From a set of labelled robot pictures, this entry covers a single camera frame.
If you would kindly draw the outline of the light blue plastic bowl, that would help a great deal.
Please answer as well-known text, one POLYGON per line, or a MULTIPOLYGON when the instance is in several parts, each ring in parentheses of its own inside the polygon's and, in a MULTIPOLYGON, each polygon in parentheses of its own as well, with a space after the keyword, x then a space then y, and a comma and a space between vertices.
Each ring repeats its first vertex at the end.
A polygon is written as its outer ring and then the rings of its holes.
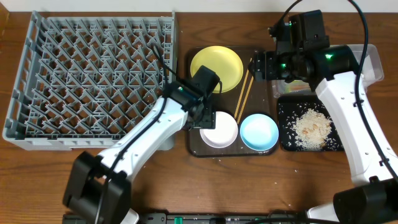
POLYGON ((279 139, 277 123, 266 114, 252 114, 245 118, 239 134, 243 143, 254 151, 271 150, 279 139))

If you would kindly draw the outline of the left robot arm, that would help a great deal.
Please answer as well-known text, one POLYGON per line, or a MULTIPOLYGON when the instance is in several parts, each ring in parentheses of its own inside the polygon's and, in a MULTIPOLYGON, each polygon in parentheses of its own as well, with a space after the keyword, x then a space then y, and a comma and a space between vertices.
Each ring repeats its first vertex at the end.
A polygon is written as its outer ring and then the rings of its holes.
POLYGON ((188 80, 166 84, 150 112, 122 139, 97 156, 82 152, 74 161, 63 204, 87 223, 137 223, 131 208, 132 183, 157 150, 174 146, 183 128, 215 128, 210 98, 220 77, 201 66, 188 80))

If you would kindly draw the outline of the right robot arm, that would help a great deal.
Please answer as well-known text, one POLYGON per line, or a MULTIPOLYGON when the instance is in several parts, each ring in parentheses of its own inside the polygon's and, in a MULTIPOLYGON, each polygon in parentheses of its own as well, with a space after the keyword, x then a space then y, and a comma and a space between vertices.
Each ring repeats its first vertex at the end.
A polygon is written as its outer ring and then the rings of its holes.
POLYGON ((320 11, 282 17, 269 28, 276 49, 250 64, 257 79, 309 84, 329 113, 348 158, 354 187, 307 211, 307 223, 386 223, 397 220, 397 154, 369 104, 363 58, 331 46, 320 11))

